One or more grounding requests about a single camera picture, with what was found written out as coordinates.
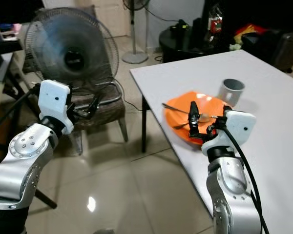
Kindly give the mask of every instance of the fan base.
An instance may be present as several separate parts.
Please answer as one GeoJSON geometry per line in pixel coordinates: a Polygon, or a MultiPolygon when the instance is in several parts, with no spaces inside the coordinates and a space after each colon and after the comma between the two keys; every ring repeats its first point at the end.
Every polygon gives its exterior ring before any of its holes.
{"type": "Polygon", "coordinates": [[[122,61],[130,64],[139,64],[147,61],[148,56],[144,52],[136,52],[136,54],[133,54],[133,52],[126,52],[123,57],[122,61]]]}

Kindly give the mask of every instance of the orange plate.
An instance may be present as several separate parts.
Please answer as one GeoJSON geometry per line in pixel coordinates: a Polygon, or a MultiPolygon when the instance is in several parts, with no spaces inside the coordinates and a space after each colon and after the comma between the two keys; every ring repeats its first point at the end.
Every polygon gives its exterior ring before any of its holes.
{"type": "MultiPolygon", "coordinates": [[[[177,108],[182,111],[189,112],[190,104],[192,101],[195,101],[200,114],[209,114],[210,116],[222,116],[223,115],[223,107],[224,105],[228,105],[227,103],[223,102],[222,100],[211,97],[205,94],[197,93],[194,91],[188,92],[186,94],[181,95],[180,97],[174,98],[168,101],[167,105],[177,108]]],[[[172,130],[181,137],[183,140],[192,142],[197,145],[202,145],[202,140],[192,139],[189,138],[189,125],[184,126],[181,129],[174,129],[174,126],[178,126],[188,121],[188,115],[178,112],[172,111],[169,109],[165,109],[165,117],[166,121],[172,130]]],[[[209,125],[214,123],[216,120],[214,118],[210,119],[210,122],[206,123],[199,123],[199,131],[201,133],[206,133],[206,129],[209,125]]]]}

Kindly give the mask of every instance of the electric fan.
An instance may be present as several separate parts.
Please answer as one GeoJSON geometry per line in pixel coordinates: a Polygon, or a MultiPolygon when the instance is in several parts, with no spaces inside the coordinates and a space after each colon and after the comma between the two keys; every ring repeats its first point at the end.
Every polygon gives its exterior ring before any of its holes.
{"type": "Polygon", "coordinates": [[[135,11],[144,8],[150,0],[123,0],[124,6],[130,10],[130,24],[131,24],[131,38],[132,38],[132,51],[126,52],[122,60],[126,63],[139,64],[148,59],[144,52],[137,52],[136,50],[136,34],[135,34],[135,11]]]}
{"type": "Polygon", "coordinates": [[[119,66],[116,43],[94,16],[75,8],[43,10],[31,22],[25,51],[41,79],[71,85],[73,94],[95,94],[119,66]]]}

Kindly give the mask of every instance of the brown chair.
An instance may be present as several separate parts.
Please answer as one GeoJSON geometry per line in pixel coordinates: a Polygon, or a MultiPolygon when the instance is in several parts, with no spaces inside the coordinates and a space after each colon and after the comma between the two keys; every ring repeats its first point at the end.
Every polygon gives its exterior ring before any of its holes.
{"type": "MultiPolygon", "coordinates": [[[[80,8],[86,13],[96,16],[94,5],[90,7],[80,8]]],[[[25,63],[23,67],[23,72],[39,72],[35,63],[33,63],[33,56],[26,53],[25,63]]],[[[107,68],[105,71],[107,74],[111,73],[110,69],[107,68]]],[[[118,121],[124,141],[128,141],[128,134],[126,129],[126,121],[125,121],[125,105],[122,99],[122,92],[118,83],[115,82],[114,78],[107,76],[105,79],[100,80],[101,83],[108,84],[106,88],[101,90],[103,95],[98,110],[95,115],[91,119],[81,119],[74,125],[74,132],[70,135],[70,139],[72,144],[76,148],[76,151],[79,155],[83,153],[83,139],[82,139],[82,130],[86,130],[89,127],[98,126],[107,124],[113,121],[118,121]]],[[[86,95],[86,96],[72,96],[72,102],[76,104],[77,109],[87,108],[89,103],[92,101],[94,95],[86,95]]]]}

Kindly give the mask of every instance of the gray cup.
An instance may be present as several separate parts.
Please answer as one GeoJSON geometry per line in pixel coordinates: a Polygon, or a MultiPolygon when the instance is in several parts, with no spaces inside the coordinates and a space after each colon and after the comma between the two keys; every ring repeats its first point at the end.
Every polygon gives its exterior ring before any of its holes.
{"type": "Polygon", "coordinates": [[[230,106],[235,106],[243,93],[245,85],[236,79],[226,79],[223,81],[218,98],[228,103],[230,106]]]}

